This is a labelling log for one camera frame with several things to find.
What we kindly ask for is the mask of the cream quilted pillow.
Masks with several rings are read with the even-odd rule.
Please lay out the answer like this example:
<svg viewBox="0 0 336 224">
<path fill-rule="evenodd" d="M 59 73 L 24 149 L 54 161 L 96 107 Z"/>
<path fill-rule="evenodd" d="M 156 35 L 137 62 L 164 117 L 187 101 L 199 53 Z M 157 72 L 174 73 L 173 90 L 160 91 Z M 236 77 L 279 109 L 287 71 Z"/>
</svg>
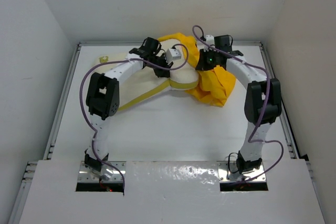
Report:
<svg viewBox="0 0 336 224">
<path fill-rule="evenodd" d="M 167 50 L 174 44 L 181 44 L 176 39 L 168 39 L 161 42 L 162 48 Z M 127 52 L 100 54 L 94 61 L 93 66 L 100 63 L 123 60 Z M 105 65 L 97 68 L 95 72 L 105 73 L 117 64 Z M 119 111 L 129 109 L 160 93 L 176 90 L 184 91 L 195 88 L 198 85 L 199 75 L 196 70 L 186 63 L 181 69 L 171 71 L 169 78 L 159 78 L 154 69 L 144 68 L 133 74 L 123 84 L 120 84 Z"/>
</svg>

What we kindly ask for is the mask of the yellow pillowcase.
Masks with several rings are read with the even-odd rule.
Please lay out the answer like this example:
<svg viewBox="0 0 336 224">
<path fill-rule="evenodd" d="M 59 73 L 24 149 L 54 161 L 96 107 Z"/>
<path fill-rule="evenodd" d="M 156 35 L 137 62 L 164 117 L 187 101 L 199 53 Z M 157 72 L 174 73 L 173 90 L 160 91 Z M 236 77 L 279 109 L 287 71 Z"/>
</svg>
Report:
<svg viewBox="0 0 336 224">
<path fill-rule="evenodd" d="M 232 93 L 236 78 L 220 66 L 213 70 L 196 70 L 200 58 L 196 40 L 192 36 L 181 33 L 165 35 L 158 38 L 160 42 L 176 42 L 185 45 L 182 49 L 183 58 L 187 64 L 179 70 L 170 73 L 170 87 L 173 90 L 185 91 L 201 103 L 223 107 Z"/>
</svg>

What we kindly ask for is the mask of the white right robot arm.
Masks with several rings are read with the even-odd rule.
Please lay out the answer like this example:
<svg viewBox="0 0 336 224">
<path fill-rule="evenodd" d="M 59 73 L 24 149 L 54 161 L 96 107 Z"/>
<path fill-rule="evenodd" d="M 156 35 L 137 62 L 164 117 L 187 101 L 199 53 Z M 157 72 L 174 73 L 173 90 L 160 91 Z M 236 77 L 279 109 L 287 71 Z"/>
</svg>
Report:
<svg viewBox="0 0 336 224">
<path fill-rule="evenodd" d="M 271 78 L 265 68 L 248 63 L 239 50 L 232 50 L 229 35 L 202 35 L 199 40 L 204 48 L 200 50 L 196 69 L 222 67 L 246 89 L 244 113 L 248 127 L 236 166 L 241 174 L 251 172 L 260 167 L 267 132 L 282 112 L 280 81 Z"/>
</svg>

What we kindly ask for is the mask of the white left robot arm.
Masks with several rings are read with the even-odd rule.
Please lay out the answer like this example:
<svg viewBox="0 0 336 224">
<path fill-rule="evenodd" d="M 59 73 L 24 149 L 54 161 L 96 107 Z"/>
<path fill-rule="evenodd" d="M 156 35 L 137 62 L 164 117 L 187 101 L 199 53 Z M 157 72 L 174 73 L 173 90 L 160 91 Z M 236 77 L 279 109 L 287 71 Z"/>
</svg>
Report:
<svg viewBox="0 0 336 224">
<path fill-rule="evenodd" d="M 107 119 L 116 114 L 120 106 L 120 85 L 132 75 L 152 68 L 158 77 L 169 77 L 173 62 L 166 53 L 159 56 L 161 43 L 146 38 L 139 48 L 131 49 L 121 60 L 99 63 L 92 67 L 80 84 L 80 107 L 85 121 L 93 130 L 89 148 L 85 151 L 85 165 L 101 173 L 104 166 L 119 170 L 108 162 L 107 138 L 103 127 Z"/>
</svg>

